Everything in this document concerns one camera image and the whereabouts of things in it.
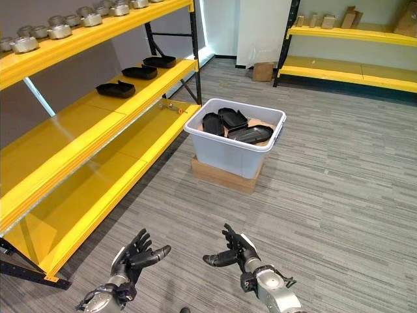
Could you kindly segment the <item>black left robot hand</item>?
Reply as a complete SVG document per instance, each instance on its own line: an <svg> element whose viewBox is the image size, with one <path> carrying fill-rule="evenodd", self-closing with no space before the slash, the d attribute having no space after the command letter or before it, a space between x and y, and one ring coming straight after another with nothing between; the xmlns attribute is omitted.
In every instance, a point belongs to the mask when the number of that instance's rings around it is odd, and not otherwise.
<svg viewBox="0 0 417 313"><path fill-rule="evenodd" d="M151 235L145 228L121 248L111 265L111 276L123 275L129 282L136 284L142 270L162 261L170 252L171 246L153 250Z"/></svg>

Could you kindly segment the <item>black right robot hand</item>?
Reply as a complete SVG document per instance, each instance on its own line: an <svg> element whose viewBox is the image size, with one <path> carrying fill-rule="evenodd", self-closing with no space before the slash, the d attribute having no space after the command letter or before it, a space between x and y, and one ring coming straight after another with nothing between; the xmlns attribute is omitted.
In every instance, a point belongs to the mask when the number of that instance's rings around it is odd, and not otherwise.
<svg viewBox="0 0 417 313"><path fill-rule="evenodd" d="M237 234L227 223L222 234L227 241L227 250L217 254L204 255L203 261L212 267L226 267L237 263L240 270L245 273L245 264L252 258L261 260L256 249L243 235Z"/></svg>

